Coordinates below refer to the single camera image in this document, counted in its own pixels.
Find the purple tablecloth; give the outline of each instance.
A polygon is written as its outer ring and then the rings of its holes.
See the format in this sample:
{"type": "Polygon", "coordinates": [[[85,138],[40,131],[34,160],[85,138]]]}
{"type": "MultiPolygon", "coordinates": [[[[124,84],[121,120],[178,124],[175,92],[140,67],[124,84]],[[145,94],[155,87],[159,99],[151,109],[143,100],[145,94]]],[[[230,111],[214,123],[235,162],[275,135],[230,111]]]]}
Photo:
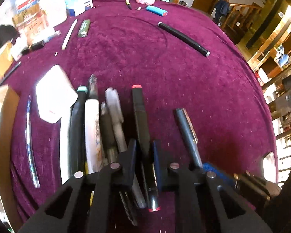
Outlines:
{"type": "MultiPolygon", "coordinates": [[[[261,157],[275,152],[271,116],[261,87],[237,47],[209,18],[181,5],[156,1],[168,11],[160,17],[130,0],[93,0],[95,8],[79,15],[66,50],[64,38],[75,20],[68,19],[56,30],[61,36],[41,50],[21,58],[22,65],[7,80],[20,96],[11,147],[11,176],[19,213],[26,220],[61,185],[59,168],[60,121],[39,118],[35,86],[55,64],[67,73],[74,88],[86,85],[91,74],[98,78],[99,99],[107,87],[118,90],[124,134],[135,137],[131,86],[143,87],[150,135],[160,139],[180,164],[187,164],[173,110],[185,107],[194,125],[199,152],[227,173],[259,172],[261,157]],[[89,34],[78,38],[85,19],[91,20],[89,34]],[[187,34],[208,49],[208,58],[157,27],[162,21],[187,34]],[[29,94],[32,103],[32,144],[41,188],[30,177],[25,145],[25,113],[29,94]]],[[[140,213],[139,232],[174,232],[173,194],[162,194],[161,211],[140,213]]],[[[124,213],[119,232],[136,230],[124,213]]]]}

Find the white pencil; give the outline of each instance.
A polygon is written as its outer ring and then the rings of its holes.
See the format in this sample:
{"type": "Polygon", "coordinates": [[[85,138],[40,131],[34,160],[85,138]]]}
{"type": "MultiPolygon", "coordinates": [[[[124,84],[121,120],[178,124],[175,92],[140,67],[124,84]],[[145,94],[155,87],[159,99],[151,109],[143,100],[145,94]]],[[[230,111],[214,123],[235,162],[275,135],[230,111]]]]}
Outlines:
{"type": "Polygon", "coordinates": [[[69,38],[70,38],[70,36],[71,36],[71,34],[72,34],[72,31],[73,31],[75,25],[77,24],[77,21],[78,21],[78,20],[75,19],[75,21],[73,22],[73,24],[72,24],[72,26],[71,26],[71,28],[70,28],[70,30],[69,30],[69,32],[68,32],[66,38],[65,38],[65,41],[64,41],[64,43],[63,43],[63,45],[62,45],[62,47],[61,47],[61,50],[66,49],[66,47],[67,47],[67,43],[68,43],[68,41],[69,41],[69,38]]]}

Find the black bag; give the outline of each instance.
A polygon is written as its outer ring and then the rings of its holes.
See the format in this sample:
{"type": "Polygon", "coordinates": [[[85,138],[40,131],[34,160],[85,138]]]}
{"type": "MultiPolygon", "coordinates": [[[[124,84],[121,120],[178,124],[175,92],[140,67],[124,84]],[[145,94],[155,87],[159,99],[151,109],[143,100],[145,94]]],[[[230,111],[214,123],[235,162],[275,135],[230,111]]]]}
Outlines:
{"type": "Polygon", "coordinates": [[[0,48],[12,38],[15,40],[19,33],[11,25],[0,25],[0,48]]]}

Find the white marker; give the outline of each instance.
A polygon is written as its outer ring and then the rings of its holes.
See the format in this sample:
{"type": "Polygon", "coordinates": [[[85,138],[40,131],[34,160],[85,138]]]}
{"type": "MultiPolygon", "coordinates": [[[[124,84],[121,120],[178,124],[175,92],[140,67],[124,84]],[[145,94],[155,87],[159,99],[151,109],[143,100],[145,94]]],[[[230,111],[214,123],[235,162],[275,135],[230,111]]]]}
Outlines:
{"type": "Polygon", "coordinates": [[[94,173],[103,167],[96,76],[92,74],[88,82],[89,97],[85,102],[85,147],[88,173],[94,173]]]}

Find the silver pen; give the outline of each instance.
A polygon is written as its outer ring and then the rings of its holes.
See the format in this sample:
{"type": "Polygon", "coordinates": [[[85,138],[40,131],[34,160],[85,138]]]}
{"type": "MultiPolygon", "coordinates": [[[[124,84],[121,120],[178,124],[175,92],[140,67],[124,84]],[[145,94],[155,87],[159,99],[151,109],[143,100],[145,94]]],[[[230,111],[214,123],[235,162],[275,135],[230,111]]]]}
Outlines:
{"type": "Polygon", "coordinates": [[[27,123],[26,123],[25,137],[26,137],[26,144],[27,144],[28,163],[29,163],[29,169],[30,169],[32,181],[35,188],[40,188],[40,182],[39,182],[38,174],[36,172],[36,164],[34,163],[32,144],[31,144],[32,139],[31,139],[30,109],[31,109],[31,95],[29,95],[28,104],[27,104],[27,123]]]}

